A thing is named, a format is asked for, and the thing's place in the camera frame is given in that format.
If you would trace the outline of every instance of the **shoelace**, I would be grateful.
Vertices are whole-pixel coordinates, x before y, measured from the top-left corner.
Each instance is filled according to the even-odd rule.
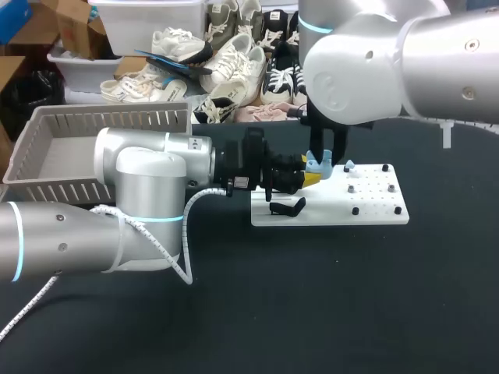
[[[208,116],[207,123],[220,123],[221,122],[221,117],[227,111],[230,111],[234,105],[229,105],[228,107],[224,108],[217,108],[215,103],[210,99],[210,97],[207,97],[206,100],[201,104],[200,110],[206,113]]]
[[[231,45],[224,52],[222,52],[215,69],[226,79],[231,79],[232,74],[234,74],[234,71],[237,69],[239,54],[240,52],[237,52],[235,47]]]
[[[118,80],[128,77],[132,80],[156,80],[160,75],[165,74],[165,72],[152,64],[146,64],[142,70],[139,72],[127,72],[120,76]]]
[[[303,70],[301,66],[295,66],[295,75],[296,75],[296,86],[301,87],[305,86],[305,82],[303,82]]]
[[[252,62],[241,52],[236,52],[236,67],[230,80],[240,79],[244,82],[251,76]]]
[[[274,87],[272,92],[277,93],[283,84],[287,83],[289,87],[291,87],[291,91],[293,91],[293,67],[287,68],[284,70],[271,70],[271,80],[269,81],[269,88]]]
[[[299,42],[299,32],[293,31],[293,34],[288,39],[288,44],[298,45],[298,42]]]
[[[237,26],[237,33],[238,34],[248,34],[252,37],[253,36],[252,30],[253,30],[253,26],[251,26],[251,25],[244,25],[244,26],[238,25]]]
[[[204,39],[210,43],[213,41],[213,36],[216,33],[223,33],[225,28],[227,27],[227,23],[223,23],[221,25],[214,25],[213,23],[210,23],[208,26],[208,31],[204,34]]]
[[[260,45],[263,48],[274,49],[272,42],[275,41],[276,39],[280,39],[281,35],[282,35],[282,31],[274,32],[274,31],[270,31],[269,29],[267,29],[265,31],[264,39],[262,41],[259,41],[258,45]]]
[[[153,79],[140,78],[140,79],[129,79],[124,82],[125,88],[128,91],[142,95],[144,97],[150,97],[154,88],[159,90],[162,88],[159,82],[155,82]]]
[[[189,31],[185,31],[183,29],[173,29],[173,28],[169,27],[167,30],[168,30],[168,33],[173,37],[183,37],[185,39],[196,39],[195,37],[193,37],[193,33],[189,32]]]

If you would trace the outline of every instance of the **cardboard box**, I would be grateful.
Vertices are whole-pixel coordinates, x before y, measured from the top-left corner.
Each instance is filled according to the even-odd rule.
[[[54,5],[53,0],[48,2],[48,6],[53,8]],[[94,60],[107,53],[110,47],[101,18],[88,22],[91,10],[91,5],[83,0],[60,0],[56,7],[64,48]]]
[[[29,70],[55,70],[53,64],[47,61],[47,53],[58,40],[57,17],[55,12],[45,5],[32,4],[31,7],[31,19],[4,46],[3,53],[8,56],[26,56],[25,65]]]
[[[11,78],[18,73],[23,62],[24,57],[0,57],[0,94]],[[7,136],[7,132],[5,131],[2,122],[0,122],[0,180],[7,171],[11,155],[12,142]]]
[[[124,57],[115,71],[115,79],[120,79],[128,72],[139,72],[146,64],[145,57]]]

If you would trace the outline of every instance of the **gray plastic basket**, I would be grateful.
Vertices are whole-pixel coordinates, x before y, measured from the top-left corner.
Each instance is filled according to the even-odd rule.
[[[25,201],[109,203],[115,190],[94,174],[105,127],[192,133],[186,102],[39,107],[19,137],[3,179]]]

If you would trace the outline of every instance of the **black sneaker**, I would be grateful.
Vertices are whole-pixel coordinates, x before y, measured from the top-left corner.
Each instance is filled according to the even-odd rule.
[[[299,47],[299,30],[298,30],[298,12],[293,14],[291,20],[289,21],[289,36],[287,40],[289,45],[292,45],[296,49],[296,53],[298,53]]]
[[[265,52],[273,52],[280,41],[286,41],[288,31],[288,13],[273,10],[264,13],[262,40],[258,42]]]
[[[297,106],[306,104],[305,81],[303,80],[303,70],[298,59],[295,60],[293,72],[293,104]]]
[[[220,83],[210,95],[194,109],[191,123],[222,123],[241,105],[247,94],[247,85],[238,79]]]
[[[274,49],[260,92],[263,104],[292,102],[295,60],[296,53],[285,41],[280,42]]]

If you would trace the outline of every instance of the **white pegboard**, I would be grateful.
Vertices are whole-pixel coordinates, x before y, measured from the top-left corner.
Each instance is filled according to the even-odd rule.
[[[346,173],[344,165],[336,165],[332,176],[298,191],[295,195],[274,193],[272,203],[294,206],[305,197],[306,205],[291,218],[271,214],[262,189],[251,192],[251,223],[253,226],[357,226],[377,224],[407,224],[409,212],[392,165],[383,171],[382,164],[356,165]],[[354,186],[354,193],[349,192]],[[389,186],[395,187],[390,192]],[[352,213],[359,208],[359,214]],[[395,213],[400,207],[402,212]]]

